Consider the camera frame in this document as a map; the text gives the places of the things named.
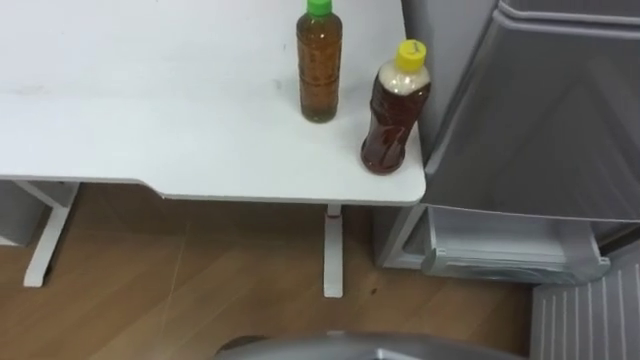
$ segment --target amber liquid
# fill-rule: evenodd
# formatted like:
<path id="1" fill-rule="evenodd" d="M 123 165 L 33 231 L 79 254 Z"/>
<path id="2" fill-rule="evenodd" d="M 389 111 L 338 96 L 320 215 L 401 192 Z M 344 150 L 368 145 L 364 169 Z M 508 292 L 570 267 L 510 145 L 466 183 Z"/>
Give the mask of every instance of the amber liquid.
<path id="1" fill-rule="evenodd" d="M 398 95 L 385 89 L 376 77 L 370 103 L 371 126 L 360 153 L 371 172 L 389 174 L 402 165 L 409 134 L 430 90 L 428 83 L 408 95 Z"/>
<path id="2" fill-rule="evenodd" d="M 304 14 L 296 30 L 302 115 L 313 122 L 329 121 L 338 110 L 342 22 L 335 14 Z"/>

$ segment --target desk foot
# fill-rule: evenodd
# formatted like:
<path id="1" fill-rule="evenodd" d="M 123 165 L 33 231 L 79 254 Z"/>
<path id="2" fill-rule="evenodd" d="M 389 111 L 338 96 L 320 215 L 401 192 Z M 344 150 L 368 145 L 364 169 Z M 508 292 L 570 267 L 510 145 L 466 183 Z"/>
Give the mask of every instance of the desk foot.
<path id="1" fill-rule="evenodd" d="M 28 186 L 23 186 L 24 184 L 18 185 L 30 192 Z M 42 231 L 42 235 L 40 236 L 40 240 L 38 241 L 38 245 L 36 246 L 36 250 L 33 253 L 33 257 L 31 258 L 31 262 L 29 263 L 29 267 L 27 268 L 27 272 L 24 276 L 23 284 L 26 287 L 42 287 L 44 284 L 44 278 L 47 273 L 47 269 L 49 268 L 51 257 L 53 256 L 53 252 L 58 244 L 58 240 L 60 240 L 60 234 L 62 234 L 64 224 L 66 223 L 69 211 L 71 210 L 71 205 L 73 204 L 73 200 L 78 192 L 78 187 L 80 186 L 79 183 L 65 185 L 70 189 L 69 193 L 64 196 L 64 200 L 61 201 L 66 206 L 63 206 L 60 203 L 46 201 L 47 205 L 53 206 L 51 214 L 49 215 L 49 220 Z M 32 195 L 43 200 L 42 193 L 38 195 L 32 193 Z"/>
<path id="2" fill-rule="evenodd" d="M 342 256 L 340 205 L 329 205 L 324 219 L 324 297 L 342 297 Z"/>

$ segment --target floor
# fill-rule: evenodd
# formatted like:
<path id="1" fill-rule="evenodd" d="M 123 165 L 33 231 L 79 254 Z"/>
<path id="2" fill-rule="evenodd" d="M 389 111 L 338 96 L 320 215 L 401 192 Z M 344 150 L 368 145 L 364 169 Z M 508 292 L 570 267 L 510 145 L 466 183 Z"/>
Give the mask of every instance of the floor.
<path id="1" fill-rule="evenodd" d="M 526 354 L 530 289 L 371 262 L 366 208 L 345 209 L 345 296 L 322 297 L 322 206 L 161 200 L 84 185 L 50 277 L 0 248 L 0 359 L 206 359 L 240 335 L 420 332 Z"/>

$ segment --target desk leg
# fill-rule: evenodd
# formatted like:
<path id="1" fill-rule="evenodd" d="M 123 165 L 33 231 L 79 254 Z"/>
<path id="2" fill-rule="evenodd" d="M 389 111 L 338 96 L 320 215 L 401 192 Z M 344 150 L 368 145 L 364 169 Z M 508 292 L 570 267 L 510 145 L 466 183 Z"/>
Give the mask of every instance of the desk leg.
<path id="1" fill-rule="evenodd" d="M 342 213 L 328 205 L 324 219 L 324 297 L 342 297 Z"/>
<path id="2" fill-rule="evenodd" d="M 71 205 L 80 183 L 44 183 L 16 181 L 16 185 L 51 206 L 51 214 L 45 225 L 29 267 L 24 276 L 24 286 L 42 287 L 53 252 L 69 216 Z"/>

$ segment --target bottle cap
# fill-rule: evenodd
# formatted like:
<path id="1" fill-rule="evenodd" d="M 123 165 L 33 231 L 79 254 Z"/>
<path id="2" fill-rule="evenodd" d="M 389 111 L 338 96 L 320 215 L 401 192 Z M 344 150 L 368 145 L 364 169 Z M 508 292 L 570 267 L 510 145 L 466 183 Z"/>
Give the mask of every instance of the bottle cap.
<path id="1" fill-rule="evenodd" d="M 331 14 L 331 0 L 307 0 L 307 13 L 314 16 Z"/>
<path id="2" fill-rule="evenodd" d="M 405 40 L 398 46 L 396 66 L 406 72 L 418 71 L 424 65 L 427 47 L 418 40 Z"/>

